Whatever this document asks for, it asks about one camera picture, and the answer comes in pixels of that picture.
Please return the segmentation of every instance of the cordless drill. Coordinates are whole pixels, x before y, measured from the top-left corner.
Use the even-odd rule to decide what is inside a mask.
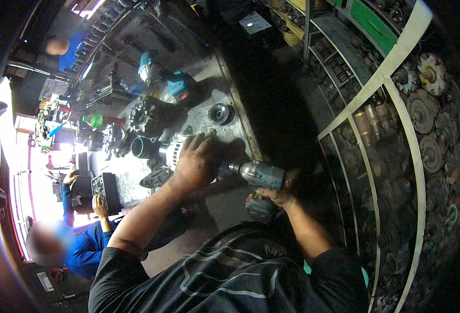
[[[231,163],[224,165],[227,175],[239,175],[249,185],[270,190],[281,190],[285,183],[286,173],[276,166],[263,162],[252,161],[244,164]],[[256,220],[270,222],[277,212],[277,205],[270,198],[260,198],[257,193],[252,193],[246,199],[246,209]]]

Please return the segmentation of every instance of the blue shirt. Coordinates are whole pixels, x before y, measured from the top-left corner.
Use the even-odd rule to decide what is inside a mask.
[[[77,59],[75,52],[84,39],[86,39],[88,33],[89,31],[80,29],[68,39],[68,50],[65,54],[60,55],[60,59],[58,60],[58,69],[60,72],[63,71],[64,68],[72,68]]]
[[[81,227],[73,227],[74,209],[70,195],[70,185],[61,184],[63,200],[63,221],[70,225],[75,233],[75,252],[66,262],[66,266],[86,278],[93,278],[100,265],[103,249],[108,245],[112,231],[103,232],[100,221]],[[117,223],[110,222],[112,230],[115,230]]]

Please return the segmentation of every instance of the toolbox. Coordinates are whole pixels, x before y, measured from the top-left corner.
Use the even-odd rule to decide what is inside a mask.
[[[105,203],[108,207],[108,214],[115,214],[122,210],[122,205],[119,202],[119,193],[117,191],[117,183],[115,174],[102,173],[101,175],[91,180],[91,189],[93,197],[101,193],[105,197]]]

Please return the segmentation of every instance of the black t-shirt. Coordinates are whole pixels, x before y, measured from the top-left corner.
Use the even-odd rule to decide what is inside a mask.
[[[149,279],[140,261],[103,250],[89,312],[367,312],[359,265],[342,248],[306,274],[262,224],[242,223]]]

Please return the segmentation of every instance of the hand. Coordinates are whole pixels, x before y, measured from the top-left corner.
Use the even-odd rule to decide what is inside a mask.
[[[108,207],[105,204],[105,197],[101,193],[93,197],[93,210],[99,218],[108,218]]]
[[[285,188],[280,191],[270,190],[266,188],[256,189],[256,193],[261,197],[269,197],[277,206],[284,208],[285,210],[290,209],[297,204],[296,197],[289,193],[288,188],[290,187],[290,180],[285,181]]]
[[[68,173],[67,176],[65,176],[65,178],[63,179],[63,183],[70,185],[71,183],[73,183],[74,180],[79,178],[79,176],[80,176],[80,171],[73,170],[70,173]]]
[[[207,186],[215,177],[213,143],[214,137],[204,138],[203,133],[188,137],[170,180],[187,193]]]

